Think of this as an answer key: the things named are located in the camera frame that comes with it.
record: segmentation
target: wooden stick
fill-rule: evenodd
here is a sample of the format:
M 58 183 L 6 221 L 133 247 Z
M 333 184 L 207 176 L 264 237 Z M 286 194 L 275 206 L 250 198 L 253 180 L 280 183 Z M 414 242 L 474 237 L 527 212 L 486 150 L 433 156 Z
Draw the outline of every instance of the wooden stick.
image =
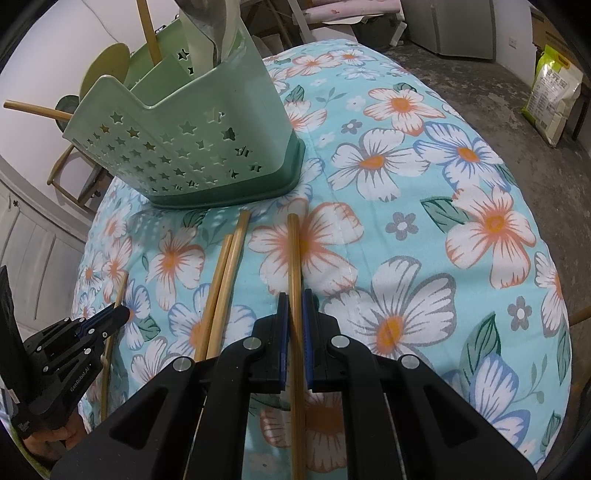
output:
M 290 285 L 291 478 L 306 479 L 306 411 L 304 405 L 304 348 L 301 311 L 300 219 L 287 216 Z
M 117 308 L 123 302 L 125 295 L 125 289 L 127 288 L 127 279 L 129 278 L 129 272 L 123 274 L 123 280 L 121 286 L 117 292 L 117 299 L 115 300 L 115 308 Z M 111 378 L 111 358 L 113 357 L 113 347 L 115 342 L 113 337 L 115 334 L 107 338 L 107 345 L 105 348 L 105 365 L 103 367 L 103 380 L 100 385 L 100 420 L 105 421 L 108 415 L 109 407 L 109 380 Z
M 230 253 L 228 255 L 228 263 L 223 273 L 222 285 L 220 287 L 219 297 L 217 298 L 216 310 L 213 314 L 213 325 L 209 337 L 209 346 L 207 347 L 207 358 L 218 356 L 222 350 L 222 334 L 226 326 L 230 295 L 234 288 L 240 253 L 242 252 L 242 245 L 244 244 L 250 217 L 251 213 L 248 210 L 242 210 L 238 218 L 238 223 L 236 224 L 234 238 L 232 239 L 232 245 L 230 246 Z
M 68 159 L 68 157 L 72 153 L 72 150 L 74 150 L 74 145 L 70 144 L 70 146 L 68 148 L 66 148 L 66 151 L 61 154 L 61 157 L 57 159 L 56 164 L 53 165 L 53 168 L 51 169 L 51 173 L 49 174 L 49 177 L 47 177 L 47 184 L 48 185 L 51 185 L 53 183 L 53 180 L 56 178 L 57 174 L 60 172 L 60 170 L 64 166 L 64 163 L 66 163 L 66 160 Z
M 64 122 L 68 122 L 70 118 L 72 118 L 71 113 L 62 112 L 61 110 L 55 110 L 53 108 L 47 108 L 45 106 L 33 105 L 32 103 L 16 102 L 14 100 L 6 100 L 6 102 L 4 102 L 4 108 L 18 110 L 19 112 L 32 113 L 33 115 L 45 116 L 47 118 L 62 120 Z
M 137 0 L 139 19 L 142 22 L 142 28 L 144 29 L 144 36 L 146 37 L 146 43 L 148 44 L 148 50 L 150 51 L 150 57 L 154 66 L 162 61 L 162 53 L 158 46 L 158 39 L 154 32 L 154 25 L 152 24 L 152 18 L 150 17 L 150 11 L 148 9 L 147 0 Z
M 232 246 L 233 238 L 234 236 L 231 233 L 224 237 L 222 249 L 220 251 L 219 257 L 217 258 L 217 264 L 215 272 L 213 273 L 212 284 L 209 286 L 209 294 L 207 295 L 205 309 L 203 311 L 203 316 L 201 317 L 201 326 L 199 328 L 201 340 L 197 348 L 195 349 L 195 355 L 193 357 L 193 359 L 196 362 L 201 362 L 205 360 L 207 357 L 209 337 L 212 333 L 213 315 L 216 310 L 217 298 L 220 294 L 224 270 L 226 269 L 228 254 L 230 253 L 230 247 Z

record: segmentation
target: cardboard box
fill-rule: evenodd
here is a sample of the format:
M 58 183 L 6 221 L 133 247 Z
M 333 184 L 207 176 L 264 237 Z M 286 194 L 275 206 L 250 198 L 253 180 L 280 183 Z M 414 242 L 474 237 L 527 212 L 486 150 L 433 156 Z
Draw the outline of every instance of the cardboard box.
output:
M 548 17 L 536 7 L 531 6 L 530 8 L 534 45 L 542 50 L 544 50 L 546 45 L 550 45 L 584 73 L 577 57 L 569 48 L 564 37 L 560 35 L 555 26 L 550 23 Z M 589 82 L 589 78 L 586 75 L 583 77 L 583 83 L 588 87 L 591 87 L 591 82 Z

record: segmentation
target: concrete floor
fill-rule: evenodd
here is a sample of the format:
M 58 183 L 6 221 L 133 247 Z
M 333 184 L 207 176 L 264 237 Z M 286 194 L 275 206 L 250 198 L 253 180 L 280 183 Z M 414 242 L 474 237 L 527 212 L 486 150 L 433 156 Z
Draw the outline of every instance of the concrete floor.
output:
M 565 133 L 550 148 L 521 115 L 530 89 L 504 67 L 439 57 L 413 44 L 384 52 L 451 104 L 503 158 L 560 274 L 569 314 L 591 305 L 591 161 Z M 572 439 L 579 392 L 591 377 L 591 320 L 571 328 L 573 387 L 565 423 L 540 471 Z

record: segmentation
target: plastic bag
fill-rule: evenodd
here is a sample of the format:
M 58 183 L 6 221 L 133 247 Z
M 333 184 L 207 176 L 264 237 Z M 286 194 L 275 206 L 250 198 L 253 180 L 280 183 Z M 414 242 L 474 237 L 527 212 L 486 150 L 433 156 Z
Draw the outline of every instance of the plastic bag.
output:
M 551 147 L 556 147 L 562 135 L 581 93 L 582 81 L 583 72 L 546 45 L 535 70 L 530 98 L 522 111 Z

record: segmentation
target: person's hand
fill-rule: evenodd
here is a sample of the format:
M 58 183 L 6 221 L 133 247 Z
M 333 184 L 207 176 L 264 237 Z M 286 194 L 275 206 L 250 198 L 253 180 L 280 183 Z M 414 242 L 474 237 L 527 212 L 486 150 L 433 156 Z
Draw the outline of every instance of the person's hand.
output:
M 75 410 L 65 426 L 57 430 L 40 430 L 23 440 L 25 448 L 32 454 L 47 460 L 55 461 L 61 456 L 51 445 L 52 442 L 63 442 L 67 450 L 74 448 L 86 437 L 84 422 Z

